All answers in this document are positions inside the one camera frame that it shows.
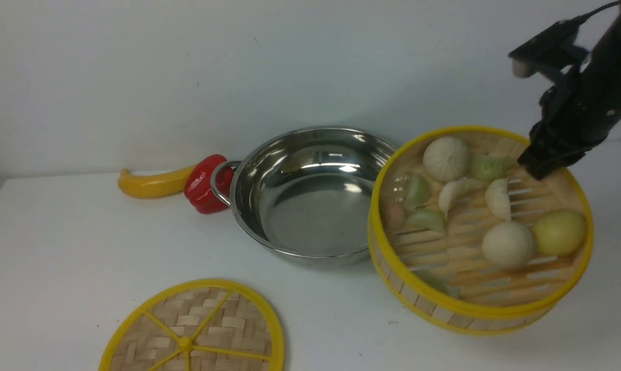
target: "yellow banana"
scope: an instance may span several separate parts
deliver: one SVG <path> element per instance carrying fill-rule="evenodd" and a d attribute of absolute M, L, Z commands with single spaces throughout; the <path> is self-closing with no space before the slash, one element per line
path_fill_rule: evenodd
<path fill-rule="evenodd" d="M 164 197 L 182 192 L 187 178 L 195 165 L 164 174 L 138 176 L 127 169 L 122 169 L 118 178 L 118 187 L 128 196 L 138 199 Z"/>

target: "bamboo steamer lid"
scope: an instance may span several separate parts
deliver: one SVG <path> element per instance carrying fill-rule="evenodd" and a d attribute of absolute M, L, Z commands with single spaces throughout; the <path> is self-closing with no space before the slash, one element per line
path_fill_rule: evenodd
<path fill-rule="evenodd" d="M 109 341 L 100 371 L 281 371 L 284 339 L 258 293 L 229 280 L 174 286 L 139 306 Z"/>

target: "pot rim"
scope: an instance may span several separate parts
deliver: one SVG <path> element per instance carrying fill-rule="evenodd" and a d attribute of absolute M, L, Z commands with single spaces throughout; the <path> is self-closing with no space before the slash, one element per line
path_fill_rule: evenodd
<path fill-rule="evenodd" d="M 391 155 L 395 153 L 396 151 L 395 146 L 391 145 L 389 141 L 386 141 L 383 138 L 376 136 L 373 133 L 364 131 L 362 129 L 355 129 L 354 127 L 348 127 L 348 126 L 342 126 L 342 125 L 318 125 L 318 126 L 304 127 L 302 129 L 292 130 L 292 131 L 288 131 L 287 133 L 280 134 L 279 136 L 275 136 L 272 139 L 266 141 L 265 143 L 259 145 L 258 148 L 252 150 L 251 153 L 249 153 L 246 156 L 246 158 L 244 158 L 244 160 L 241 161 L 237 169 L 235 169 L 234 171 L 234 177 L 232 178 L 232 182 L 230 183 L 230 211 L 232 211 L 232 215 L 237 220 L 237 224 L 244 230 L 244 232 L 246 232 L 246 234 L 248 234 L 254 240 L 258 241 L 262 246 L 265 246 L 268 249 L 276 253 L 282 254 L 284 256 L 289 256 L 291 258 L 303 258 L 303 259 L 309 259 L 309 260 L 310 259 L 312 260 L 334 259 L 334 258 L 342 258 L 342 257 L 348 257 L 348 256 L 354 256 L 357 254 L 367 253 L 367 250 L 368 250 L 367 242 L 359 246 L 360 248 L 355 249 L 354 251 L 351 251 L 345 254 L 333 255 L 333 256 L 309 256 L 309 255 L 301 254 L 298 251 L 287 249 L 286 247 L 276 246 L 275 244 L 272 244 L 270 241 L 264 239 L 263 237 L 255 233 L 253 230 L 251 230 L 251 228 L 249 228 L 249 226 L 246 225 L 246 222 L 242 218 L 238 210 L 237 204 L 235 203 L 235 190 L 237 190 L 237 182 L 238 182 L 238 179 L 240 178 L 240 175 L 242 174 L 242 171 L 244 170 L 246 165 L 249 162 L 251 162 L 254 157 L 256 157 L 256 155 L 258 155 L 259 153 L 261 153 L 262 150 L 264 150 L 264 148 L 268 147 L 271 143 L 274 143 L 275 141 L 279 141 L 280 139 L 283 139 L 285 137 L 294 136 L 295 134 L 305 133 L 307 131 L 330 130 L 330 129 L 352 131 L 353 133 L 364 134 L 365 136 L 369 136 L 369 137 L 372 137 L 378 140 L 381 143 L 381 145 L 386 146 L 387 149 L 390 150 Z"/>

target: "bamboo steamer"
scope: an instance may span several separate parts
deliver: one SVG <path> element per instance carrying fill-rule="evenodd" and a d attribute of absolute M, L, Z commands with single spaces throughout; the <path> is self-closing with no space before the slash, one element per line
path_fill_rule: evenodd
<path fill-rule="evenodd" d="M 100 371 L 282 371 L 273 308 L 223 279 L 185 282 L 139 306 L 119 326 Z"/>
<path fill-rule="evenodd" d="M 379 173 L 372 195 L 367 234 L 374 266 L 405 306 L 437 326 L 472 335 L 528 326 L 569 293 L 588 266 L 594 239 L 588 200 L 567 169 L 536 181 L 516 165 L 508 185 L 513 220 L 531 226 L 548 211 L 574 209 L 585 216 L 588 233 L 569 256 L 535 256 L 514 272 L 505 272 L 482 257 L 484 233 L 500 222 L 487 209 L 484 192 L 469 195 L 451 209 L 445 236 L 429 230 L 385 230 L 379 205 L 391 197 L 399 174 L 424 175 L 424 150 L 442 136 L 459 137 L 474 153 L 497 157 L 517 158 L 529 145 L 527 139 L 507 131 L 465 126 L 424 134 L 400 148 Z M 427 207 L 438 210 L 443 184 L 425 178 L 432 188 Z M 440 280 L 449 292 L 433 289 L 417 272 Z"/>

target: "toy red pepper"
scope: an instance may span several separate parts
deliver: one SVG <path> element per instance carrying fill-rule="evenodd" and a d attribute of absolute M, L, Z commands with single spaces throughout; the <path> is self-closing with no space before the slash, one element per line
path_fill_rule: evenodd
<path fill-rule="evenodd" d="M 186 181 L 184 196 L 201 214 L 212 214 L 228 208 L 226 204 L 214 196 L 211 188 L 209 188 L 209 177 L 214 169 L 223 162 L 226 162 L 226 158 L 221 155 L 211 155 L 205 158 L 195 166 Z M 234 172 L 229 167 L 216 175 L 216 187 L 221 193 L 225 195 L 230 193 L 230 183 L 233 176 Z"/>

